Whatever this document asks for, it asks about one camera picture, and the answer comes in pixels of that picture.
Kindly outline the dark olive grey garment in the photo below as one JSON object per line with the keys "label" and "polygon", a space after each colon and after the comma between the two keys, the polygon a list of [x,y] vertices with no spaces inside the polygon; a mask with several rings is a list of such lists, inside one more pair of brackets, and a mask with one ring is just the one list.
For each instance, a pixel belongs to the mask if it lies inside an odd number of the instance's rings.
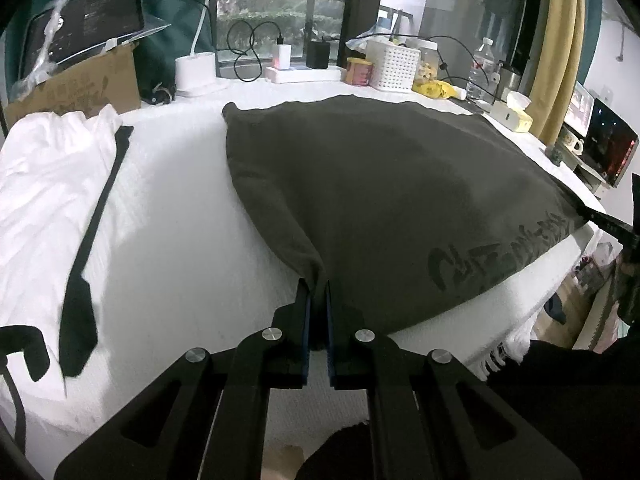
{"label": "dark olive grey garment", "polygon": [[222,116],[268,247],[382,333],[487,292],[585,222],[570,188],[477,115],[334,96]]}

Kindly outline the yellow snack bag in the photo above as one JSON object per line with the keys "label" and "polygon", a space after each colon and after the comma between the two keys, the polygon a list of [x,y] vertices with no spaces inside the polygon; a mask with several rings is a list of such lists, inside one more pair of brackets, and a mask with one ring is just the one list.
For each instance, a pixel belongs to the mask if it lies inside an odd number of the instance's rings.
{"label": "yellow snack bag", "polygon": [[423,82],[416,80],[413,83],[412,90],[421,96],[426,96],[433,100],[457,99],[464,101],[466,98],[466,91],[464,89],[437,79]]}

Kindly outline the small dark green object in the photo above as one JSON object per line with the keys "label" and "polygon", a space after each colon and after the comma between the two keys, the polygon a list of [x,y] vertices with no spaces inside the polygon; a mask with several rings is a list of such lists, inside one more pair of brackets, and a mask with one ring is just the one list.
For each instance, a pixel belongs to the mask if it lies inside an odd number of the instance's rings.
{"label": "small dark green object", "polygon": [[563,155],[559,148],[555,145],[549,145],[544,150],[544,154],[548,157],[554,166],[560,166],[563,161]]}

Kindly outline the white power strip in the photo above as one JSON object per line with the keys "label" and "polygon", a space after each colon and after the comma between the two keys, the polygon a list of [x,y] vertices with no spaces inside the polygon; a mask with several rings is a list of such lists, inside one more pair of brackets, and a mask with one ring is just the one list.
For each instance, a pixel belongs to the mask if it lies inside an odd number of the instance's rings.
{"label": "white power strip", "polygon": [[345,74],[346,70],[338,66],[330,66],[328,68],[291,66],[288,70],[278,70],[277,68],[268,66],[264,70],[265,78],[273,84],[343,81]]}

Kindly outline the clear snack jar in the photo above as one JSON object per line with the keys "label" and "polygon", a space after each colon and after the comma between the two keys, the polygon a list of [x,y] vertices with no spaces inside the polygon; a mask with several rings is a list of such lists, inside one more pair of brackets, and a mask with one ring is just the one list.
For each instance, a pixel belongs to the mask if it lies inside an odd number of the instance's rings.
{"label": "clear snack jar", "polygon": [[416,84],[426,84],[438,76],[439,53],[438,45],[431,40],[419,39],[416,48],[420,51],[420,61],[416,68]]}

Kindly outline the red yellow snack can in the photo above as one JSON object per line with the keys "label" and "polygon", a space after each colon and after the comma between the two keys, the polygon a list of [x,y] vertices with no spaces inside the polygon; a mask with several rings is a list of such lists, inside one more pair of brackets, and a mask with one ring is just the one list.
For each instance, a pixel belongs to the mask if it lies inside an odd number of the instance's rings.
{"label": "red yellow snack can", "polygon": [[370,84],[373,63],[365,58],[348,58],[345,82],[351,86],[367,87]]}

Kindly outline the yellow tissue box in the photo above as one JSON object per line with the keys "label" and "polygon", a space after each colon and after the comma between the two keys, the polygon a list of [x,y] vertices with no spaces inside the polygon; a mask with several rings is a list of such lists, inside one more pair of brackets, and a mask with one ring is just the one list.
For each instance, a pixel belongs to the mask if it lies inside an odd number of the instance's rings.
{"label": "yellow tissue box", "polygon": [[503,99],[492,104],[489,116],[512,132],[528,133],[533,125],[533,118],[526,113],[530,99],[520,92],[506,90]]}

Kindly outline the white perforated basket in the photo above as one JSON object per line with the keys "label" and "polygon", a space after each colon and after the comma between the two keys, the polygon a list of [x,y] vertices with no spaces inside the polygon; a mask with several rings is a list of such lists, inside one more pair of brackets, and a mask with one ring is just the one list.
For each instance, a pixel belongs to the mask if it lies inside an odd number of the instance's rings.
{"label": "white perforated basket", "polygon": [[420,61],[418,49],[389,41],[369,40],[366,59],[372,63],[370,86],[385,92],[410,92]]}

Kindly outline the clear water bottle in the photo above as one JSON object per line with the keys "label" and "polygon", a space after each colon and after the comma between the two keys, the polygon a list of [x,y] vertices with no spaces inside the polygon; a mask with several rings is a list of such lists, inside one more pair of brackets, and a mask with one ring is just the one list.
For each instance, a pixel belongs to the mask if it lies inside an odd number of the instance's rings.
{"label": "clear water bottle", "polygon": [[472,54],[472,65],[466,82],[466,96],[472,100],[489,98],[492,75],[495,71],[496,60],[492,53],[494,40],[484,37],[480,46]]}

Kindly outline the white desk lamp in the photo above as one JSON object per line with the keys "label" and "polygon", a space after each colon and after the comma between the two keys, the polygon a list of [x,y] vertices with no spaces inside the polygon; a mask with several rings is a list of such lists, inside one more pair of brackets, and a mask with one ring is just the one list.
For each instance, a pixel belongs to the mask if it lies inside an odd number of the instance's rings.
{"label": "white desk lamp", "polygon": [[176,95],[194,99],[209,96],[226,88],[226,83],[217,77],[217,55],[214,51],[196,52],[196,45],[201,37],[209,0],[204,0],[198,27],[195,29],[188,55],[175,59]]}

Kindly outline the white mug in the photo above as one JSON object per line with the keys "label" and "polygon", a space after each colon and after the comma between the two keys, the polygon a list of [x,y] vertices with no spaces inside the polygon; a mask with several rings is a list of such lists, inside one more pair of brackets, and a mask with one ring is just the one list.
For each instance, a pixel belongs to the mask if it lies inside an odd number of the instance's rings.
{"label": "white mug", "polygon": [[559,135],[559,140],[563,144],[567,151],[571,152],[575,156],[579,156],[584,151],[584,141],[579,136],[575,136],[570,131],[562,131]]}

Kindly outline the cardboard box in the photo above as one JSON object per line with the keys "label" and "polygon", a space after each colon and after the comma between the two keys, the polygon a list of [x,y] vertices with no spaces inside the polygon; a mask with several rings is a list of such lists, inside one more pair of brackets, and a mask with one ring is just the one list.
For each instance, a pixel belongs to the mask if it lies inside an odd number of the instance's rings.
{"label": "cardboard box", "polygon": [[6,122],[12,127],[32,113],[83,112],[96,116],[111,104],[118,114],[141,107],[134,46],[125,44],[82,61],[37,86],[24,100],[4,109]]}

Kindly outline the monitor with dark screen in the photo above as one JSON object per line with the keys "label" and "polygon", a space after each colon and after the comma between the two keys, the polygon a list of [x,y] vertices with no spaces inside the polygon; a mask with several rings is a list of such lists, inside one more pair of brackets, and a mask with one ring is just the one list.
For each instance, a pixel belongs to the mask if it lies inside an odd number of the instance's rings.
{"label": "monitor with dark screen", "polygon": [[608,185],[616,186],[638,145],[639,137],[600,99],[593,103],[580,158]]}

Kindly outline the yellow curtain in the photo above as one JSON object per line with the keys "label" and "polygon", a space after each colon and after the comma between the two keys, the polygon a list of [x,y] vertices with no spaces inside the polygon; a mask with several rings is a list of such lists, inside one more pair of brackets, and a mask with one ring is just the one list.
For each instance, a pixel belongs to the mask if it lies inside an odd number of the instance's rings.
{"label": "yellow curtain", "polygon": [[528,114],[530,133],[544,145],[555,144],[570,104],[582,54],[585,0],[549,0],[544,40]]}

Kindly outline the tablet with dark screen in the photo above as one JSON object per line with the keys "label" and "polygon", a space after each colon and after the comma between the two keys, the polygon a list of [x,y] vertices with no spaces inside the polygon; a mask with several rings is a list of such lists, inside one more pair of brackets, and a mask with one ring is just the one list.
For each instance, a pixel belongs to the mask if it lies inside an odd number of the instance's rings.
{"label": "tablet with dark screen", "polygon": [[134,38],[144,28],[142,0],[68,0],[50,43],[49,58],[65,62],[104,46],[107,40]]}

